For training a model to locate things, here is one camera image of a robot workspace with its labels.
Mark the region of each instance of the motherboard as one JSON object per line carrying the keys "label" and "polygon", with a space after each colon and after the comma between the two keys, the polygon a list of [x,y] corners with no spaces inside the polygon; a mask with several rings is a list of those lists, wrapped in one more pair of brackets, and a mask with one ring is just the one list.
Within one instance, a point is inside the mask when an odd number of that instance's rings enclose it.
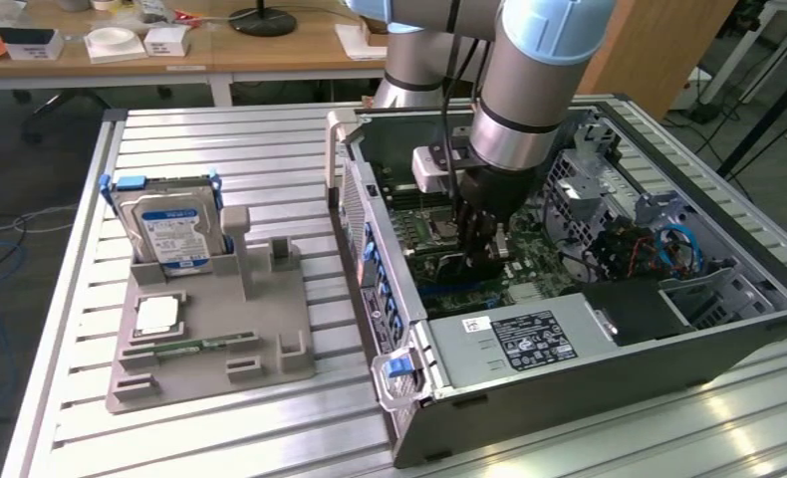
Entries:
{"label": "motherboard", "polygon": [[452,207],[390,211],[393,230],[414,278],[429,319],[478,312],[548,299],[579,291],[585,269],[572,274],[557,244],[537,220],[536,206],[512,217],[505,234],[508,259],[498,276],[486,281],[444,284],[438,274],[460,254]]}

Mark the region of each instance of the floor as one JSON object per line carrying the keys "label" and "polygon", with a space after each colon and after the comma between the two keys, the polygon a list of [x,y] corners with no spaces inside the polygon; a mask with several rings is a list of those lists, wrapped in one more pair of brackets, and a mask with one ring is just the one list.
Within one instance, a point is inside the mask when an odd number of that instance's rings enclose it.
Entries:
{"label": "floor", "polygon": [[[715,42],[703,59],[707,70],[715,71],[735,46],[735,39]],[[733,79],[739,79],[747,68],[768,54],[763,47],[751,51]],[[729,121],[715,137],[715,149],[727,154],[787,86],[787,64],[775,74],[755,103],[739,109],[740,120]],[[209,94],[205,87],[173,87],[174,95],[162,100],[154,88],[117,88],[102,91],[102,96],[118,108],[182,108],[209,106]],[[245,85],[236,90],[242,100],[250,104],[260,103],[306,103],[313,99],[313,86],[302,83]],[[98,130],[101,113],[85,101],[66,105],[46,121],[44,141],[28,145],[18,140],[17,125],[52,92],[32,92],[29,105],[17,105],[9,92],[0,92],[0,213],[26,213],[49,206],[77,202],[82,180],[88,168],[92,147]],[[364,84],[345,82],[337,84],[336,99],[356,100],[366,94]],[[680,115],[668,118],[687,123]],[[787,115],[780,121],[787,124]],[[696,125],[697,132],[709,135],[717,121]],[[768,137],[773,137],[780,127],[772,128]],[[703,139],[688,127],[672,128],[671,132],[692,149],[703,144]],[[715,164],[709,149],[700,156]],[[781,139],[768,150],[753,166],[740,176],[757,206],[787,230],[787,140]],[[61,212],[41,216],[30,224],[38,229],[66,224],[73,212]],[[0,241],[16,241],[14,231],[1,232]],[[0,322],[9,337],[16,366],[16,380],[12,390],[0,401],[0,467],[5,457],[14,417],[33,353],[38,343],[42,321],[50,303],[53,285],[62,260],[68,234],[65,231],[29,234],[24,241],[25,260],[18,271],[0,283]],[[0,346],[0,390],[6,390],[9,379],[6,354]]]}

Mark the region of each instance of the warning label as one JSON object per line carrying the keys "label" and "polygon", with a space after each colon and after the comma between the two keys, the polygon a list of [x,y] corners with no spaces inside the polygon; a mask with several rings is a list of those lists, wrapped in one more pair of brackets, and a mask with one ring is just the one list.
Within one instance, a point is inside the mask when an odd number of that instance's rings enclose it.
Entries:
{"label": "warning label", "polygon": [[577,356],[550,311],[494,321],[490,326],[516,371]]}

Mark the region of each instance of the hard drive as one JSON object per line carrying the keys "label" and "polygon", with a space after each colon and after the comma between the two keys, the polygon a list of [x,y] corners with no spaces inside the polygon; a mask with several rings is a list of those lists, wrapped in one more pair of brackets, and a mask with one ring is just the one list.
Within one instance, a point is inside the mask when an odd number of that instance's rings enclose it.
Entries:
{"label": "hard drive", "polygon": [[209,272],[209,258],[228,252],[216,174],[181,178],[101,177],[101,194],[130,239],[137,263],[161,264],[166,277]]}

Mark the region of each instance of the wooden cabinet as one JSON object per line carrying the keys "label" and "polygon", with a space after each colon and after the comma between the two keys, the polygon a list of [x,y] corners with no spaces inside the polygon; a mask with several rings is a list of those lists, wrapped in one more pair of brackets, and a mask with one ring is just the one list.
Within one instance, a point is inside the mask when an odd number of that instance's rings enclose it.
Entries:
{"label": "wooden cabinet", "polygon": [[624,93],[660,119],[736,0],[616,0],[580,94]]}

